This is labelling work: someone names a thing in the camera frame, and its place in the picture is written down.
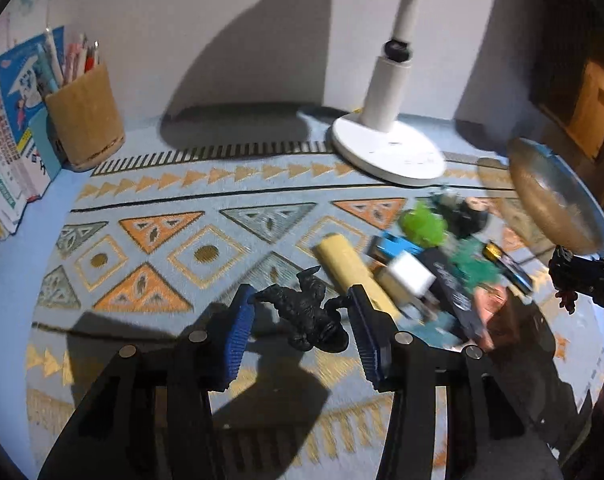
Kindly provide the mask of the pink cartoon card box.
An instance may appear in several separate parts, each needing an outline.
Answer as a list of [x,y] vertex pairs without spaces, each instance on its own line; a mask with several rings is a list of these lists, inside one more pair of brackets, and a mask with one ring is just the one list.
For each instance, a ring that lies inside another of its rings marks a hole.
[[483,324],[479,339],[482,350],[491,352],[519,341],[518,320],[506,287],[480,285],[473,292],[473,302]]

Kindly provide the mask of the red figurine toy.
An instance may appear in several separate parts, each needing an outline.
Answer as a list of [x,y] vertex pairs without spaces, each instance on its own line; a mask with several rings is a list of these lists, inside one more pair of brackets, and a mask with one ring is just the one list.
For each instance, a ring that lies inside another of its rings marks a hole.
[[575,312],[576,302],[579,299],[577,292],[574,290],[557,290],[555,297],[560,300],[559,307],[566,310],[568,315]]

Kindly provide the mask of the amber ribbed glass bowl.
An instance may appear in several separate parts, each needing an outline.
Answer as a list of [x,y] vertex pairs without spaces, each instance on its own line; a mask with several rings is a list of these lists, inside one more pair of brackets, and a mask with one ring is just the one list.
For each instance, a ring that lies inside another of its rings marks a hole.
[[604,212],[588,187],[548,146],[508,143],[509,173],[526,213],[554,244],[577,255],[604,254]]

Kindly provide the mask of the pens in holder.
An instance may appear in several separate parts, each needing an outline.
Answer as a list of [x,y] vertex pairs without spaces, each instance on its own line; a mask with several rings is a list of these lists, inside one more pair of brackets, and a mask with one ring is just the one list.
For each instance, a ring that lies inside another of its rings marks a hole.
[[65,49],[58,48],[56,32],[47,27],[44,41],[36,45],[35,61],[32,69],[36,78],[36,88],[42,99],[56,93],[100,64],[100,42],[92,44],[84,34],[71,42]]

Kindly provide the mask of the black monster figurine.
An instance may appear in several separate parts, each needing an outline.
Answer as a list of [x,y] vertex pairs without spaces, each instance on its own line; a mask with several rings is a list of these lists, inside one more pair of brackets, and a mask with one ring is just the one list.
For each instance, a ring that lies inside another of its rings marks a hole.
[[349,345],[349,334],[342,326],[339,309],[348,303],[338,296],[325,300],[326,285],[316,278],[320,266],[296,274],[300,289],[273,284],[257,292],[255,301],[271,304],[279,317],[290,325],[289,344],[298,351],[313,348],[341,353]]

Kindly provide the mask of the white desk lamp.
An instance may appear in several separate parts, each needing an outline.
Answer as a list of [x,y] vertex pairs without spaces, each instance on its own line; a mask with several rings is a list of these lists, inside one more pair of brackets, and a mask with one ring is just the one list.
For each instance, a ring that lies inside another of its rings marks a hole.
[[347,162],[383,181],[429,185],[443,177],[446,160],[428,136],[398,119],[413,61],[419,0],[401,0],[389,40],[378,56],[363,108],[331,126],[334,148]]

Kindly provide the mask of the blue toy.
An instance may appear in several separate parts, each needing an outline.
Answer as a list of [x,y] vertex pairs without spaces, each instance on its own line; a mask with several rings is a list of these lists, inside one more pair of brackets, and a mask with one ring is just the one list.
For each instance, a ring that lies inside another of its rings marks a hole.
[[406,240],[405,237],[383,231],[381,234],[372,237],[367,249],[367,255],[381,263],[390,262],[401,255],[402,252],[416,256],[422,252],[422,248],[410,240]]

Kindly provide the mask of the stack of books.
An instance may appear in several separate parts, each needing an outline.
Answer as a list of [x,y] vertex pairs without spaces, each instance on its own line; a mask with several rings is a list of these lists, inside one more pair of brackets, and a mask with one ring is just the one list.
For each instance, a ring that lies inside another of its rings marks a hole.
[[64,28],[49,0],[10,0],[0,14],[0,241],[17,231],[63,163],[45,98],[63,86]]

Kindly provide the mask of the patterned blue table mat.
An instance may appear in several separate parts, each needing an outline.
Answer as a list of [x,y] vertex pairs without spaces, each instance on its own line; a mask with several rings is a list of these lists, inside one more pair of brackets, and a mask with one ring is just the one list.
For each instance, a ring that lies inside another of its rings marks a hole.
[[[273,143],[163,144],[145,131],[85,174],[63,171],[0,243],[0,443],[34,476],[120,344],[176,338],[251,284],[296,286],[328,237],[368,269],[372,239],[398,232],[430,188],[377,181],[301,112],[302,136]],[[533,282],[517,297],[521,339],[500,364],[552,448],[571,436],[604,382],[604,316],[588,300],[558,309],[549,244],[526,218],[500,155],[458,125],[425,119],[443,151],[444,184],[488,205],[479,243],[508,251]],[[235,478],[368,474],[391,408],[355,349],[299,353],[272,308],[255,315],[239,375],[212,408]]]

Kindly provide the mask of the small red packet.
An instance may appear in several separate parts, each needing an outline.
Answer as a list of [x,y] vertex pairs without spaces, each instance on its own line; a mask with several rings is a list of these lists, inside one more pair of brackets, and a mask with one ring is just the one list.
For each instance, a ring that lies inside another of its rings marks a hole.
[[505,278],[516,286],[523,295],[531,296],[533,294],[533,281],[530,275],[510,255],[507,255],[500,246],[494,242],[486,243],[482,248],[482,255],[489,262],[498,267],[498,270],[505,275]]

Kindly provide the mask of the green translucent toy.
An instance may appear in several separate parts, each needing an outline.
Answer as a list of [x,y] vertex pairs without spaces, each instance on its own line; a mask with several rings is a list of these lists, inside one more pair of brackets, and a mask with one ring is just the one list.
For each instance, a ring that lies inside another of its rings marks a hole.
[[446,221],[422,200],[402,212],[398,226],[408,240],[421,248],[440,246],[446,239]]

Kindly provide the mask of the cork pen holder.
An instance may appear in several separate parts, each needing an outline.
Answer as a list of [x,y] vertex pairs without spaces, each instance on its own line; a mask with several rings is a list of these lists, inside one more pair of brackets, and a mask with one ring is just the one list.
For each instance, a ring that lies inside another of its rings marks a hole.
[[48,94],[45,104],[74,171],[95,168],[122,148],[124,125],[106,63]]

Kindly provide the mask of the white charger cube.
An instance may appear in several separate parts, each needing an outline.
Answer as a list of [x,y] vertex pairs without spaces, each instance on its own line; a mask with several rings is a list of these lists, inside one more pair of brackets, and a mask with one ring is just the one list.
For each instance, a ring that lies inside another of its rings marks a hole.
[[434,274],[409,252],[401,252],[380,273],[379,283],[402,307],[421,300],[436,280]]

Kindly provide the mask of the black-haired figurine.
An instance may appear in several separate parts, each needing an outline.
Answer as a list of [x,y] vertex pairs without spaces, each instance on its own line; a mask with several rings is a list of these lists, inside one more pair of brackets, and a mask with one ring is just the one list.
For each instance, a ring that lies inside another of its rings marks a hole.
[[462,197],[446,188],[430,196],[430,203],[457,238],[468,238],[485,229],[490,210],[483,198]]

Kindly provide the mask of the black rectangular box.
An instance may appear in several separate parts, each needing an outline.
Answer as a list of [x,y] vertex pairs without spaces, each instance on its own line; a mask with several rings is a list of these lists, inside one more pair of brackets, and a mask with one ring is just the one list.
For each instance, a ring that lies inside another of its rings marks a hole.
[[459,333],[479,342],[484,334],[484,324],[473,304],[472,295],[466,291],[450,260],[436,247],[424,249],[417,259],[436,277],[429,290],[439,300],[441,309],[454,315]]

